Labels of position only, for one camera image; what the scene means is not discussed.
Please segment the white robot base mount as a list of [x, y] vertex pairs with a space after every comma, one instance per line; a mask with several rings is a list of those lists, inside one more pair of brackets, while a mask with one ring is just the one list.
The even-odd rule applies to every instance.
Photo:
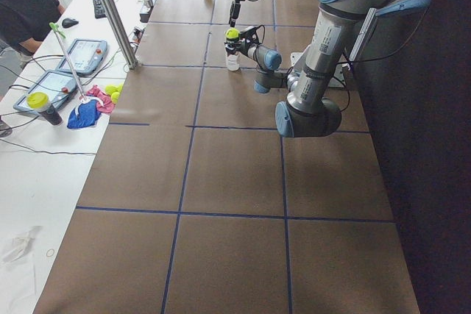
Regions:
[[[300, 75], [301, 70], [305, 63], [304, 52], [290, 53], [291, 67], [294, 73]], [[344, 78], [344, 68], [346, 65], [337, 65], [333, 77], [330, 79], [328, 87], [342, 89], [347, 87], [346, 79]]]

